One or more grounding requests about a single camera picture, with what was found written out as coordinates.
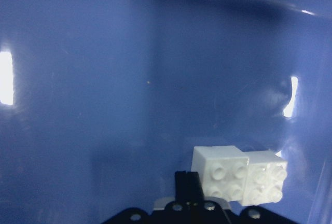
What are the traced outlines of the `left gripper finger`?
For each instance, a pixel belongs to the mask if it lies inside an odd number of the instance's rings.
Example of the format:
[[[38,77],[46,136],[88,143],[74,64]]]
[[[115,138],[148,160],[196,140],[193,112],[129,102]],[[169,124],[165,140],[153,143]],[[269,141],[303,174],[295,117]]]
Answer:
[[[191,206],[203,204],[204,194],[198,172],[177,171],[174,178],[177,203]]]

